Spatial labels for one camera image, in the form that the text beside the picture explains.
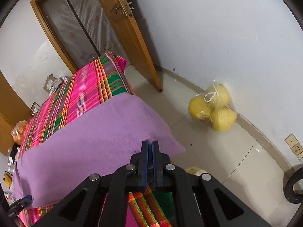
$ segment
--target door handle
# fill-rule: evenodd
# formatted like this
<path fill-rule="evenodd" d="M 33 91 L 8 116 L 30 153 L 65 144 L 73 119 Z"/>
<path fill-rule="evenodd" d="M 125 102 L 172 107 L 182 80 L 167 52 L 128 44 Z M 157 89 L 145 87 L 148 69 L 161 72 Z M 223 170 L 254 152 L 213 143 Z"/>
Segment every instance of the door handle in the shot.
<path fill-rule="evenodd" d="M 118 0 L 119 4 L 117 4 L 115 6 L 115 9 L 116 9 L 116 13 L 118 9 L 122 9 L 122 13 L 125 14 L 126 17 L 132 17 L 133 14 L 132 14 L 132 9 L 134 9 L 133 7 L 130 7 L 129 5 L 131 5 L 132 3 L 127 3 L 127 1 L 122 1 L 121 0 Z"/>

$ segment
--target white string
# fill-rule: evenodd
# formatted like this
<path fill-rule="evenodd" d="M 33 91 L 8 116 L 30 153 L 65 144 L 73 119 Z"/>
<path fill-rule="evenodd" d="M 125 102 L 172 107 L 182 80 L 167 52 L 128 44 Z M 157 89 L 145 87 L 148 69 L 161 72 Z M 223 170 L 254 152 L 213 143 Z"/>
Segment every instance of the white string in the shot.
<path fill-rule="evenodd" d="M 217 88 L 215 87 L 214 84 L 213 84 L 213 87 L 214 87 L 215 91 L 210 92 L 210 93 L 207 93 L 207 94 L 204 96 L 204 101 L 205 101 L 206 103 L 211 102 L 211 101 L 213 100 L 213 98 L 214 98 L 216 95 L 219 96 L 219 93 L 218 93 L 218 91 L 217 91 Z M 208 95 L 212 95 L 212 97 L 207 101 L 207 100 L 206 100 L 206 97 L 207 97 Z"/>

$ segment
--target wall socket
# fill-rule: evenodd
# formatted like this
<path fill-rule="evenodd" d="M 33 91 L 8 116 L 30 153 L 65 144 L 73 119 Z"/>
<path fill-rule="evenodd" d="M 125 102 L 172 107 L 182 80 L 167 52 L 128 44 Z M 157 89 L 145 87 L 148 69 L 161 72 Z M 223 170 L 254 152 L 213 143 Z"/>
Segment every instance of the wall socket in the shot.
<path fill-rule="evenodd" d="M 303 152 L 303 148 L 302 148 L 301 144 L 299 144 L 299 143 L 297 143 L 295 146 L 293 146 L 291 148 L 291 150 L 295 155 L 299 155 Z"/>
<path fill-rule="evenodd" d="M 288 138 L 285 139 L 285 141 L 290 148 L 292 148 L 293 146 L 295 146 L 298 143 L 298 140 L 292 133 L 288 136 Z"/>
<path fill-rule="evenodd" d="M 288 138 L 285 139 L 285 142 L 288 144 L 292 152 L 298 157 L 300 162 L 303 161 L 303 148 L 298 142 L 294 134 L 290 134 Z"/>

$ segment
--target wooden cabinet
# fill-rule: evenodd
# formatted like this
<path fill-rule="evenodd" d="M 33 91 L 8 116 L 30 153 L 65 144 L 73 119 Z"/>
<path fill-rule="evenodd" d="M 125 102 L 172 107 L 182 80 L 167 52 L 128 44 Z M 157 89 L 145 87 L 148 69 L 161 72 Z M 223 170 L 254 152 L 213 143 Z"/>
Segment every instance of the wooden cabinet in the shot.
<path fill-rule="evenodd" d="M 30 120 L 31 109 L 20 99 L 0 71 L 0 152 L 14 144 L 11 131 L 21 120 Z"/>

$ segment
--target clutter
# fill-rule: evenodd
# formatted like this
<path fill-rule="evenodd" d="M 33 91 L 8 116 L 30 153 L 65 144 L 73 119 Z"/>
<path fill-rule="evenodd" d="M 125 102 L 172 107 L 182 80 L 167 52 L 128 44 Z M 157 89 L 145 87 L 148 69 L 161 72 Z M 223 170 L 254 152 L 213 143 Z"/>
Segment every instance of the clutter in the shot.
<path fill-rule="evenodd" d="M 12 182 L 13 182 L 13 177 L 11 176 L 11 174 L 8 172 L 5 172 L 3 180 L 4 180 L 5 184 L 10 188 L 12 185 Z"/>
<path fill-rule="evenodd" d="M 52 87 L 49 91 L 49 95 L 50 96 L 52 93 L 54 93 L 60 86 L 62 83 L 66 82 L 67 80 L 69 80 L 69 77 L 66 76 L 60 76 L 58 79 L 56 79 L 53 83 L 52 83 Z"/>
<path fill-rule="evenodd" d="M 11 132 L 11 135 L 13 136 L 14 141 L 21 145 L 23 140 L 23 135 L 28 127 L 28 122 L 26 120 L 20 121 L 16 124 L 15 128 Z"/>
<path fill-rule="evenodd" d="M 9 156 L 9 167 L 7 169 L 7 172 L 10 173 L 10 174 L 13 174 L 14 173 L 14 170 L 15 170 L 15 164 L 13 162 L 13 158 Z"/>
<path fill-rule="evenodd" d="M 188 111 L 196 120 L 210 120 L 215 130 L 227 131 L 237 120 L 237 113 L 231 105 L 231 96 L 226 87 L 214 80 L 206 92 L 190 100 Z"/>
<path fill-rule="evenodd" d="M 16 161 L 16 155 L 19 154 L 19 151 L 20 151 L 20 145 L 18 145 L 17 143 L 14 143 L 10 153 L 9 153 L 9 158 L 11 157 L 13 162 L 15 163 Z"/>
<path fill-rule="evenodd" d="M 209 104 L 204 101 L 204 95 L 202 94 L 191 99 L 188 105 L 190 115 L 199 121 L 209 119 L 211 110 Z"/>
<path fill-rule="evenodd" d="M 57 80 L 52 74 L 49 75 L 45 81 L 43 89 L 49 93 L 51 91 L 52 86 L 54 85 L 55 80 Z"/>
<path fill-rule="evenodd" d="M 34 116 L 38 112 L 39 109 L 40 109 L 40 106 L 36 102 L 34 102 L 33 105 L 31 106 L 31 110 L 33 111 L 31 115 Z"/>
<path fill-rule="evenodd" d="M 9 205 L 13 204 L 14 203 L 14 197 L 13 197 L 13 193 L 10 192 L 10 191 L 4 191 L 4 196 L 5 196 L 5 199 L 7 200 L 7 203 Z"/>

